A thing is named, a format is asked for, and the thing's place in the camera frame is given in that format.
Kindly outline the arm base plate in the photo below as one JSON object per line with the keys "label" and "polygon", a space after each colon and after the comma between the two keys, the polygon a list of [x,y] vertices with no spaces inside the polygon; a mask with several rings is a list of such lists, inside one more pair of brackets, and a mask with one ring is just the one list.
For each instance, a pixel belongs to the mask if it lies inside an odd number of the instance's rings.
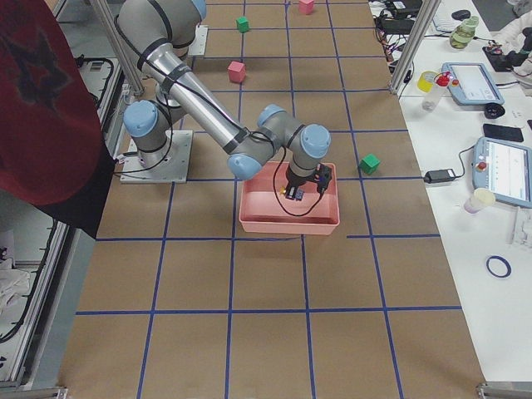
{"label": "arm base plate", "polygon": [[119,173],[122,184],[185,183],[189,170],[193,131],[167,130],[165,145],[155,152],[138,151],[130,139],[127,156]]}
{"label": "arm base plate", "polygon": [[189,45],[189,55],[191,57],[203,57],[205,55],[208,33],[208,25],[198,25],[196,27],[195,39]]}

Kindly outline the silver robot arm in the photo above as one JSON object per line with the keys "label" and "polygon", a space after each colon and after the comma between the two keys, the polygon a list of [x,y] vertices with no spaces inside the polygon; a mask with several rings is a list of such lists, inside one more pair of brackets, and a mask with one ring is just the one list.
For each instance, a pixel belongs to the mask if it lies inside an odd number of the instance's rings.
{"label": "silver robot arm", "polygon": [[299,187],[308,182],[316,184],[323,195],[332,178],[331,168],[321,162],[331,143],[325,127],[305,125],[271,104],[259,115],[257,130],[250,131],[186,65],[179,51],[194,41],[195,30],[205,16],[203,1],[126,1],[115,26],[136,68],[154,78],[162,94],[177,101],[223,148],[236,178],[251,179],[285,149],[292,153],[286,171],[286,198],[297,200]]}

